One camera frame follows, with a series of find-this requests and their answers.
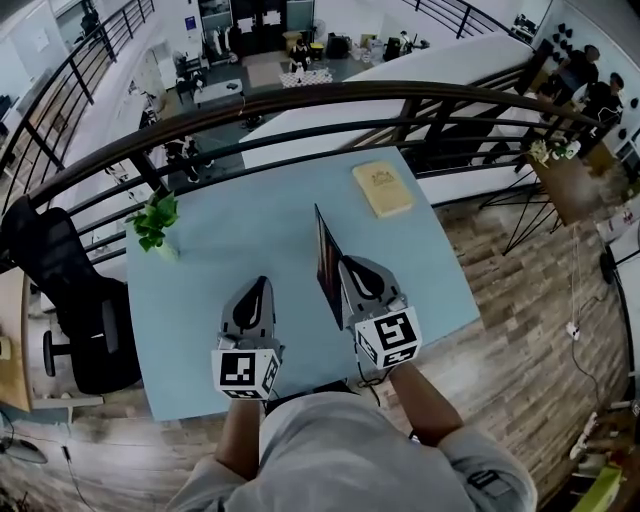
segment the office chair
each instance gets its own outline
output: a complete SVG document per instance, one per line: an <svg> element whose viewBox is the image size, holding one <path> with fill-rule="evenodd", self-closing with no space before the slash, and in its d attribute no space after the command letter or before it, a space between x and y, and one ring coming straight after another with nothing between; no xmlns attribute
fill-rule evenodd
<svg viewBox="0 0 640 512"><path fill-rule="evenodd" d="M11 259L55 305L70 341L54 345L45 333L47 375L56 374L54 358L68 354L82 393L111 393L138 382L127 286L96 272L69 214L51 208L39 215L23 196L2 219L2 238Z"/></svg>

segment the beige notebook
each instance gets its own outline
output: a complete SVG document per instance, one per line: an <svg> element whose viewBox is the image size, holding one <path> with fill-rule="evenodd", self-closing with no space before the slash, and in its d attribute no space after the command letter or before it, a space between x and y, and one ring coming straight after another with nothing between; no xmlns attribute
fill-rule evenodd
<svg viewBox="0 0 640 512"><path fill-rule="evenodd" d="M390 217L413 206L411 192L389 162L360 165L353 169L353 175L378 217Z"/></svg>

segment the light blue table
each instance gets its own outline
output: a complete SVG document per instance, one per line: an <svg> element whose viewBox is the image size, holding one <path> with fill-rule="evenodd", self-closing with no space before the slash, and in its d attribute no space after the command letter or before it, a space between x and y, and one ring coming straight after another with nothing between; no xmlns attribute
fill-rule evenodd
<svg viewBox="0 0 640 512"><path fill-rule="evenodd" d="M352 174L353 167L374 160L398 169L416 198L410 211L376 218ZM287 347L277 393L287 396L357 374L353 340L338 330L316 280L314 203L345 254L394 272L416 307L425 345L478 318L449 241L395 148L213 185L180 197L180 219L167 233L181 251L179 262L144 253L134 233L127 233L133 330L156 420L227 410L229 399L213 386L211 350L224 303L259 275L273 284L276 336Z"/></svg>

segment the gray shirt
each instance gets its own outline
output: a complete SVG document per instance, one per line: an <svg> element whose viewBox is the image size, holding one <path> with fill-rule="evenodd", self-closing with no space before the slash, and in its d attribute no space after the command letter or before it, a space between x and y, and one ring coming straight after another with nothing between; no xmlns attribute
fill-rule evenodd
<svg viewBox="0 0 640 512"><path fill-rule="evenodd" d="M260 470L247 482L209 456L170 511L533 512L526 469L464 427L437 448L407 439L380 411L347 393L294 399L262 424Z"/></svg>

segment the wooden floor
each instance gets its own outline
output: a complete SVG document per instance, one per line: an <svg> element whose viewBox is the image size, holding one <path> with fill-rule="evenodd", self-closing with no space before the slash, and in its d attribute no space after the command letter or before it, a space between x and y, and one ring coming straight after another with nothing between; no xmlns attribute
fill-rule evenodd
<svg viewBox="0 0 640 512"><path fill-rule="evenodd" d="M542 232L503 257L520 210L478 211L477 205L437 213L482 320L424 350L418 363L466 422L489 431L529 468L546 500L571 471L568 451L597 408L593 382L574 365L565 332L572 318L572 269L575 310L584 306L575 356L597 378L603 402L626 387L620 303L601 279L601 245L592 223L575 230L578 271L573 228ZM408 431L389 385L379 392L391 421ZM85 409L71 426L16 422L17 434L43 450L49 463L37 467L0 457L0 480L14 495L28 490L28 501L44 510L88 510L69 477L61 451L66 445L95 510L161 510L198 459L214 451L222 420L154 423L144 391L127 390L107 397L102 407Z"/></svg>

